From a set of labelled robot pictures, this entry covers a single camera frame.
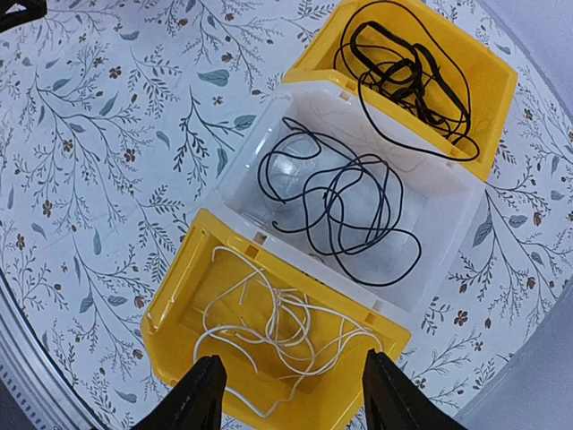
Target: yellow plastic container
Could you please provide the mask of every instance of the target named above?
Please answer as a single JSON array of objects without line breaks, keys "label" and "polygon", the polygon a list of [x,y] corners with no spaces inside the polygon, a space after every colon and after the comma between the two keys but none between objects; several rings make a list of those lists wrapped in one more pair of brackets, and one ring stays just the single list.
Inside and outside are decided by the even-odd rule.
[{"label": "yellow plastic container", "polygon": [[[218,253],[211,260],[215,246],[227,246],[244,255],[265,271],[277,287],[297,288],[308,295],[310,303],[322,305],[353,318],[372,329],[386,354],[396,360],[410,339],[410,333],[395,323],[371,313],[362,305],[342,296],[319,281],[238,236],[206,210],[201,210],[177,253],[161,289],[141,322],[141,333],[156,375],[169,385],[177,382],[192,366],[196,340],[203,333],[203,309],[223,291],[235,285],[252,271],[231,253]],[[260,291],[247,289],[244,305],[229,295],[223,303],[210,308],[210,326],[228,323],[242,316],[247,325],[259,329],[266,322],[264,310],[270,308],[269,294],[261,291],[254,297],[256,307],[246,307]],[[325,344],[338,336],[339,317],[325,313],[312,314],[310,338],[315,345]],[[273,347],[244,344],[267,377],[287,374]],[[309,377],[298,386],[293,400],[281,403],[268,418],[260,418],[233,394],[226,393],[224,411],[257,429],[343,429],[363,404],[362,372],[366,352],[377,348],[365,336],[353,338],[337,365],[326,374]],[[275,400],[286,399],[293,380],[268,383],[259,379],[245,356],[224,342],[207,339],[201,344],[200,356],[218,354],[227,370],[227,386],[235,388],[258,409],[267,410]]]},{"label": "yellow plastic container", "polygon": [[[311,45],[306,48],[285,75],[283,82],[332,81],[357,95],[356,79],[346,70],[340,60],[338,60],[340,66],[335,70],[333,60],[340,46],[340,37],[346,23],[354,12],[371,2],[372,0],[343,1],[329,17]],[[420,19],[466,76],[471,92],[472,108],[472,127],[469,137],[473,138],[479,145],[481,154],[478,159],[462,164],[477,177],[486,181],[492,169],[500,137],[503,134],[503,126],[517,84],[517,73],[494,55],[490,49],[419,0],[396,0],[396,3],[410,9]],[[425,45],[435,57],[444,80],[466,103],[466,87],[461,75],[430,41],[422,27],[407,11],[388,2],[377,2],[377,4],[363,9],[355,17],[346,33],[345,42],[350,40],[356,27],[366,21],[379,22],[409,43],[417,42]],[[373,30],[365,31],[358,41],[365,45],[387,46],[389,44],[386,39],[383,39]],[[354,58],[349,49],[345,52],[347,52],[346,58],[350,59],[348,63],[353,70],[357,73],[366,71],[366,68]],[[396,58],[381,49],[371,49],[364,52],[376,64]],[[471,142],[462,140],[457,147],[454,147],[431,127],[374,90],[363,87],[363,95],[364,100],[372,107],[393,117],[443,153],[457,158],[467,158],[467,156],[475,154],[475,147]],[[427,89],[426,101],[430,107],[436,108],[445,115],[454,108],[441,91],[432,92],[431,85]],[[451,110],[450,113],[455,115],[456,111]]]}]

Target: floral tablecloth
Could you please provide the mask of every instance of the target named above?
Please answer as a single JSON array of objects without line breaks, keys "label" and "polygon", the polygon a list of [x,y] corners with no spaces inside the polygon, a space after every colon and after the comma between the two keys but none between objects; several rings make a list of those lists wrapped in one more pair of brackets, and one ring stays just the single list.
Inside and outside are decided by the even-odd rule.
[{"label": "floral tablecloth", "polygon": [[[453,415],[571,275],[573,127],[475,0],[428,0],[519,72],[483,202],[401,368]],[[102,422],[167,388],[139,332],[201,200],[335,4],[49,0],[0,35],[0,268]],[[349,428],[364,428],[360,415]],[[243,428],[230,417],[224,428]]]}]

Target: storage container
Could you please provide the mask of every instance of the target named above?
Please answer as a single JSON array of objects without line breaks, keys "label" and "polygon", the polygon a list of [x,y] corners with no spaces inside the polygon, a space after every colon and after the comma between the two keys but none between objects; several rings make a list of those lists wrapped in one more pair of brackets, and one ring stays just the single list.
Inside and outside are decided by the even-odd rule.
[{"label": "storage container", "polygon": [[[466,87],[454,65],[431,42],[423,28],[407,11],[393,2],[372,0],[343,1],[329,17],[312,43],[285,75],[283,82],[329,81],[340,88],[357,95],[356,79],[344,68],[333,68],[334,55],[340,46],[340,38],[346,23],[353,13],[366,4],[375,3],[364,8],[353,20],[346,34],[345,42],[362,22],[376,21],[398,35],[408,43],[425,45],[435,57],[444,80],[455,91],[460,99],[466,102]],[[509,105],[517,84],[517,73],[493,52],[455,24],[436,13],[419,0],[396,0],[410,9],[423,23],[445,52],[458,64],[466,76],[471,92],[472,127],[469,137],[479,145],[481,154],[478,159],[464,162],[463,165],[481,180],[486,181],[493,165],[503,133]],[[366,31],[359,42],[387,46],[388,41],[381,39],[374,31]],[[374,63],[395,60],[387,51],[371,49],[368,56]],[[350,64],[360,70],[356,58],[348,52]],[[428,86],[425,99],[429,106],[440,112],[447,112],[451,103],[446,102],[438,87]],[[418,118],[381,96],[374,90],[363,87],[364,99],[374,108],[386,113],[406,126],[427,142],[445,154],[456,158],[468,158],[475,154],[475,147],[462,140],[454,147],[435,130]]]},{"label": "storage container", "polygon": [[[390,137],[417,148],[431,148],[420,135],[386,113],[372,107],[371,112]],[[300,205],[282,205],[269,200],[257,182],[261,159],[287,133],[282,122],[284,116],[300,121],[314,132],[339,138],[359,155],[379,154],[400,174],[405,191],[398,227],[412,231],[422,244],[419,263],[400,282],[385,288],[358,285],[333,259],[317,258],[304,233],[282,234],[273,227],[273,221],[281,226],[298,226],[304,215]],[[312,145],[310,139],[306,138],[305,142],[305,138],[300,136],[294,143],[298,151]],[[313,163],[297,166],[278,163],[280,186],[285,190],[300,187],[305,177],[321,167]],[[456,162],[401,149],[382,140],[366,121],[357,97],[336,84],[301,82],[283,84],[275,91],[234,162],[208,195],[205,206],[237,234],[249,240],[264,237],[261,248],[277,258],[372,312],[415,329],[420,316],[416,308],[430,303],[445,278],[483,197],[483,189],[484,182]],[[360,219],[365,209],[372,208],[369,192],[364,188],[353,193],[349,203],[352,208],[348,210],[351,216]],[[346,265],[368,279],[391,280],[409,266],[415,252],[414,240],[395,235],[355,258],[348,258]]]},{"label": "storage container", "polygon": [[[257,241],[264,243],[264,236]],[[392,360],[398,358],[410,338],[404,328],[282,261],[263,245],[237,235],[208,211],[201,210],[141,323],[153,370],[169,385],[176,385],[193,364],[195,342],[204,333],[201,321],[205,307],[251,272],[244,262],[229,253],[219,252],[213,260],[216,246],[226,246],[242,254],[264,270],[273,286],[296,288],[309,297],[312,305],[338,311],[370,328]],[[244,305],[239,303],[239,291],[225,297],[210,308],[211,326],[240,324],[242,317],[248,326],[263,331],[261,325],[268,317],[265,313],[271,308],[269,295],[263,293],[249,287]],[[258,305],[247,306],[253,301]],[[309,337],[316,345],[327,343],[338,336],[339,323],[340,319],[331,314],[313,313]],[[255,358],[263,377],[286,374],[271,346],[243,346]],[[332,370],[304,379],[294,398],[280,404],[268,418],[258,417],[230,393],[224,397],[224,412],[257,429],[344,429],[363,404],[362,372],[370,348],[378,346],[368,337],[351,339]],[[288,397],[292,380],[264,382],[236,349],[219,340],[205,340],[200,356],[214,354],[220,356],[226,368],[227,387],[241,392],[259,409],[266,410],[275,400]]]}]

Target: table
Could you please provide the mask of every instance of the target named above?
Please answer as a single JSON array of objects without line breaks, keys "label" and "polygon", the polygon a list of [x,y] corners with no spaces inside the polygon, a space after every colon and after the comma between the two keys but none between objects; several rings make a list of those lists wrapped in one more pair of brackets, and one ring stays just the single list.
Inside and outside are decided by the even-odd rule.
[{"label": "table", "polygon": [[[482,204],[398,361],[454,415],[571,274],[573,126],[475,0],[428,5],[519,72]],[[0,38],[2,298],[84,415],[129,428],[167,392],[141,315],[203,197],[334,7],[54,1],[45,19]],[[226,417],[224,428],[244,426]],[[363,416],[349,428],[365,428]]]}]

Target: tangled cable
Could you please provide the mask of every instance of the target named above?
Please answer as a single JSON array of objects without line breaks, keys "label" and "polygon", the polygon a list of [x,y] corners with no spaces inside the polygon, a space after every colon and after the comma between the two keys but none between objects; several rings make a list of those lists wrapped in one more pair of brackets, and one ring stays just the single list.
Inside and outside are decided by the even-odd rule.
[{"label": "tangled cable", "polygon": [[[304,225],[300,228],[283,228],[276,220],[272,221],[272,226],[283,234],[305,233],[308,243],[317,255],[330,256],[336,260],[338,267],[354,282],[369,287],[387,287],[393,285],[410,273],[422,254],[422,245],[419,239],[410,231],[398,228],[397,225],[402,216],[404,201],[404,185],[398,173],[389,165],[387,161],[379,155],[366,153],[358,155],[348,145],[325,133],[317,133],[309,130],[306,126],[290,117],[283,117],[282,122],[291,133],[280,139],[271,150],[261,159],[258,168],[259,188],[264,195],[274,202],[282,204],[292,204],[301,202],[304,208]],[[314,143],[316,150],[310,155],[297,155],[288,150],[289,141],[296,136],[304,135],[309,139],[308,145]],[[273,184],[270,170],[277,157],[292,159],[299,162],[316,159],[323,154],[324,150],[334,152],[340,157],[340,162],[333,168],[315,170],[304,181],[303,190],[294,195],[281,195],[278,188]],[[371,172],[368,167],[378,167],[383,171],[382,181]],[[363,181],[370,181],[376,189],[372,199],[376,201],[376,210],[371,213],[372,220],[364,224],[355,224],[347,221],[345,205],[345,195],[352,195],[355,187]],[[398,207],[392,207],[387,193],[390,181],[398,187]],[[311,214],[309,210],[309,199],[322,200],[321,210]],[[365,208],[350,208],[352,211],[366,211]],[[321,224],[326,223],[328,229],[329,249],[321,249],[316,245],[316,240],[312,232]],[[348,244],[343,238],[345,231],[354,233],[353,237],[361,237],[355,240],[357,243]],[[379,244],[382,239],[391,233],[400,233],[412,237],[416,243],[418,252],[410,267],[397,278],[389,281],[372,281],[360,279],[351,272],[341,256],[358,256],[365,251],[372,249]]]},{"label": "tangled cable", "polygon": [[[270,284],[269,279],[263,273],[262,269],[257,268],[254,264],[249,262],[240,253],[234,251],[233,249],[224,246],[216,246],[213,249],[213,255],[212,255],[213,261],[215,261],[217,252],[221,251],[231,253],[240,260],[242,260],[252,270],[252,273],[247,275],[245,278],[241,279],[233,287],[227,289],[225,292],[220,294],[215,300],[210,302],[205,307],[205,310],[203,311],[203,321],[202,321],[203,329],[205,330],[205,332],[197,339],[197,342],[195,343],[195,347],[193,350],[193,362],[196,363],[199,358],[199,349],[201,347],[202,342],[208,337],[211,337],[213,339],[225,342],[226,344],[231,345],[233,348],[236,348],[241,353],[243,353],[250,361],[257,377],[259,377],[263,381],[273,382],[291,378],[295,379],[295,382],[293,383],[288,398],[275,401],[273,405],[266,412],[258,410],[248,399],[245,398],[243,394],[238,392],[236,389],[230,387],[225,388],[225,391],[234,394],[259,417],[262,418],[269,417],[275,411],[275,409],[280,403],[289,402],[290,400],[292,400],[293,397],[295,396],[296,388],[303,381],[304,378],[325,374],[330,369],[332,369],[337,364],[341,354],[344,352],[346,348],[346,345],[352,338],[356,336],[367,336],[373,338],[376,341],[378,350],[382,351],[382,345],[380,343],[380,340],[370,330],[362,327],[358,322],[354,321],[352,318],[349,318],[336,311],[333,311],[326,307],[309,304],[308,296],[303,294],[303,297],[299,297],[297,294],[295,294],[295,292],[297,291],[295,288],[273,287]],[[240,287],[243,288],[243,291],[239,299],[239,304],[244,305],[245,292],[246,289],[249,288],[249,283],[251,281],[256,281],[260,286],[263,286],[265,289],[267,289],[270,293],[272,300],[272,312],[270,314],[269,319],[267,320],[267,323],[265,324],[264,333],[260,333],[256,331],[254,328],[248,327],[244,322],[243,317],[240,317],[241,324],[232,324],[232,323],[219,324],[217,327],[210,328],[208,325],[210,308],[214,306],[217,302],[222,300],[224,297],[230,295],[233,291],[237,290]],[[253,307],[253,309],[255,309],[258,314],[262,314],[263,312],[260,306],[261,306],[261,300],[259,299],[257,300],[256,305]],[[294,311],[295,308],[300,308],[304,311],[304,317],[302,319],[295,313]],[[289,325],[288,327],[286,327],[284,324],[284,319],[281,321],[280,318],[280,315],[282,313],[281,311],[284,311],[287,315],[289,315],[290,318],[292,318],[292,320],[298,326],[298,329],[296,330],[295,334],[287,336],[284,333],[284,331],[292,331],[292,326]],[[335,339],[328,342],[319,350],[316,350],[311,340],[309,339],[312,329],[313,312],[324,312],[328,314],[333,314],[335,316],[339,316],[341,319],[338,336]],[[350,331],[345,332],[346,323],[354,325],[354,328]],[[222,334],[226,334],[229,331],[235,331],[234,336],[236,339],[234,339],[232,336],[224,337],[216,334],[219,332],[221,332]],[[241,333],[236,333],[237,331],[242,331],[245,335],[251,335],[252,338],[248,338]],[[240,342],[242,342],[243,344],[250,344],[250,345],[261,345],[266,343],[273,346],[277,351],[278,358],[280,359],[280,361],[285,365],[285,367],[290,372],[292,372],[292,374],[266,380],[261,378],[259,375],[259,367],[257,366],[257,363],[255,362],[254,358],[249,354],[249,352],[245,349],[245,347],[241,345]],[[295,357],[286,352],[286,349],[296,347],[303,343],[307,346],[309,351],[309,355],[307,357]],[[317,357],[320,354],[322,354],[325,350],[327,350],[329,347],[335,344],[337,344],[337,353],[324,365],[322,365],[317,369],[314,369]],[[300,369],[297,368],[295,365],[289,363],[288,360],[307,364],[304,365],[303,369]]]},{"label": "tangled cable", "polygon": [[[440,67],[431,51],[420,43],[410,44],[401,37],[392,33],[386,29],[383,25],[376,21],[365,21],[358,25],[356,30],[350,36],[350,40],[346,41],[346,35],[348,30],[355,20],[356,16],[364,9],[371,7],[376,4],[390,4],[395,5],[407,13],[409,13],[417,23],[422,27],[424,32],[428,35],[428,38],[432,41],[433,45],[439,49],[439,51],[449,60],[450,63],[458,70],[460,76],[462,77],[464,84],[466,86],[466,104],[462,102],[459,96],[454,92],[448,83],[444,80],[440,73]],[[396,49],[391,47],[384,47],[380,45],[365,45],[359,44],[358,38],[366,29],[372,29],[382,35],[383,38],[389,40],[391,43],[403,48],[409,56],[404,56],[400,54]],[[356,57],[360,63],[366,67],[366,72],[357,74],[353,71],[350,66],[345,49],[350,48],[354,57]],[[387,53],[392,54],[396,57],[394,60],[383,61],[375,63],[368,57],[361,49],[379,49]],[[480,148],[477,143],[469,137],[469,132],[471,129],[472,111],[471,111],[471,99],[470,99],[470,89],[467,83],[466,76],[459,68],[459,66],[454,62],[454,60],[446,53],[446,51],[440,46],[432,34],[427,30],[425,25],[420,21],[420,19],[403,4],[393,2],[391,0],[379,0],[370,2],[368,4],[360,7],[348,20],[346,27],[342,31],[340,37],[340,45],[336,54],[334,55],[334,68],[338,69],[338,59],[341,58],[344,67],[348,72],[358,81],[358,98],[362,105],[362,109],[366,115],[366,118],[382,138],[385,140],[396,144],[405,149],[419,151],[422,153],[427,153],[440,157],[442,159],[449,159],[455,161],[471,161],[477,159],[480,155]],[[430,68],[430,73],[424,70],[423,60],[428,64]],[[426,103],[426,95],[428,86],[435,82],[451,101],[453,106],[459,110],[459,119],[446,116],[436,110],[428,107]],[[417,116],[422,122],[436,130],[445,139],[449,140],[452,145],[458,144],[462,140],[466,140],[472,143],[475,147],[475,154],[466,158],[456,158],[450,157],[449,155],[442,154],[440,152],[435,152],[432,150],[425,150],[420,148],[415,148],[404,144],[403,142],[396,141],[388,137],[373,121],[370,112],[364,102],[363,97],[363,86],[367,86],[371,90],[375,89],[382,96],[390,99],[392,102],[396,103],[398,106],[409,111],[413,115]]]}]

